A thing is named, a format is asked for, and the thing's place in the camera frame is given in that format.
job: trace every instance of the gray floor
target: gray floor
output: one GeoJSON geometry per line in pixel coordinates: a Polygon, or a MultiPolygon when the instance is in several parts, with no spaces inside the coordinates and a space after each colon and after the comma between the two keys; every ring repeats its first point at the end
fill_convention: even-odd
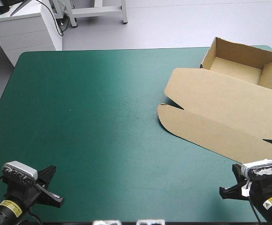
{"type": "MultiPolygon", "coordinates": [[[[80,8],[91,0],[73,3],[80,8]]],[[[127,0],[127,6],[128,24],[119,15],[78,19],[65,32],[63,49],[200,47],[215,36],[272,47],[272,0],[127,0]]],[[[0,97],[12,71],[0,48],[0,97]]]]}

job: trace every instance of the cardboard box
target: cardboard box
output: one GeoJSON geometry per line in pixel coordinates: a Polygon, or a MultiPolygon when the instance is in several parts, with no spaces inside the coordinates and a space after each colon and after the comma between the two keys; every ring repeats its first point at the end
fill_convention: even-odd
{"type": "Polygon", "coordinates": [[[272,89],[272,52],[216,37],[201,68],[272,89]]]}
{"type": "Polygon", "coordinates": [[[159,120],[174,135],[237,162],[272,159],[272,90],[220,73],[177,68],[159,120]]]}

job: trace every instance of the drawer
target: drawer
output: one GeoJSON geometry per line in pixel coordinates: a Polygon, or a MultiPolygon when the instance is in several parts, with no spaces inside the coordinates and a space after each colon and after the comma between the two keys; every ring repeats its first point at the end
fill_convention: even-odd
{"type": "Polygon", "coordinates": [[[52,43],[53,41],[46,30],[0,37],[0,46],[4,51],[39,45],[50,45],[52,43]]]}
{"type": "Polygon", "coordinates": [[[0,37],[47,30],[41,16],[0,22],[0,37]]]}
{"type": "Polygon", "coordinates": [[[41,45],[41,46],[35,46],[35,47],[29,47],[29,48],[21,48],[21,49],[15,49],[15,50],[9,50],[5,51],[5,54],[13,64],[13,66],[16,65],[16,62],[19,58],[19,56],[22,53],[25,52],[37,52],[37,51],[55,51],[55,47],[53,44],[51,45],[41,45]]]}

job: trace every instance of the green table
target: green table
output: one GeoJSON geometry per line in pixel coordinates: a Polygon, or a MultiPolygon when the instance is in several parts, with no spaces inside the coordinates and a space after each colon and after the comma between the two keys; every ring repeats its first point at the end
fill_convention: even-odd
{"type": "Polygon", "coordinates": [[[198,68],[206,51],[24,53],[0,100],[0,175],[12,160],[57,166],[50,190],[66,200],[35,206],[44,221],[256,221],[248,202],[219,195],[234,161],[158,120],[173,69],[198,68]]]}

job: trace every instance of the white desk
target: white desk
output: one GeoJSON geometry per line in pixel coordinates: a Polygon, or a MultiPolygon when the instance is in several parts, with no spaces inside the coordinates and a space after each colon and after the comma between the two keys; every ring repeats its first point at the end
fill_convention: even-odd
{"type": "MultiPolygon", "coordinates": [[[[42,2],[52,10],[48,0],[42,2]]],[[[47,8],[37,1],[31,1],[10,17],[19,4],[0,15],[0,46],[11,63],[15,66],[24,52],[62,50],[62,37],[47,8]]]]}

